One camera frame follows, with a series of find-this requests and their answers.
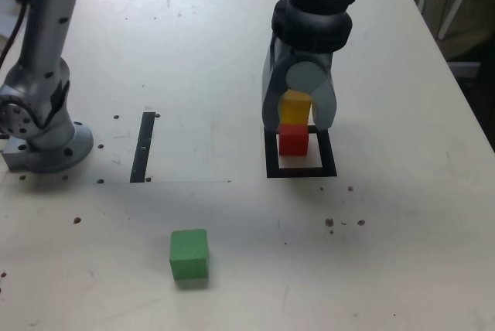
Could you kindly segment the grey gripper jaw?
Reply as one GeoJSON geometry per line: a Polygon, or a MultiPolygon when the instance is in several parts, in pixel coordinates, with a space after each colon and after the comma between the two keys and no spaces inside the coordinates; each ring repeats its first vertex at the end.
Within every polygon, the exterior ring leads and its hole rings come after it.
{"type": "Polygon", "coordinates": [[[286,76],[294,62],[290,48],[272,34],[262,70],[261,112],[265,130],[276,131],[281,124],[282,95],[288,90],[286,76]]]}
{"type": "Polygon", "coordinates": [[[337,109],[331,73],[314,62],[302,61],[289,67],[285,79],[290,89],[311,97],[314,125],[319,130],[330,128],[337,109]]]}

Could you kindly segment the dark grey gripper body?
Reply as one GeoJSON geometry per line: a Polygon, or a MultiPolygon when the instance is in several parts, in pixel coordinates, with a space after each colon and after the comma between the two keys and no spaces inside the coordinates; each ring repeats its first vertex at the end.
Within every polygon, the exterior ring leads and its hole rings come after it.
{"type": "Polygon", "coordinates": [[[327,73],[332,69],[332,53],[310,53],[297,49],[290,49],[289,55],[295,58],[297,63],[310,62],[324,69],[327,73]]]}

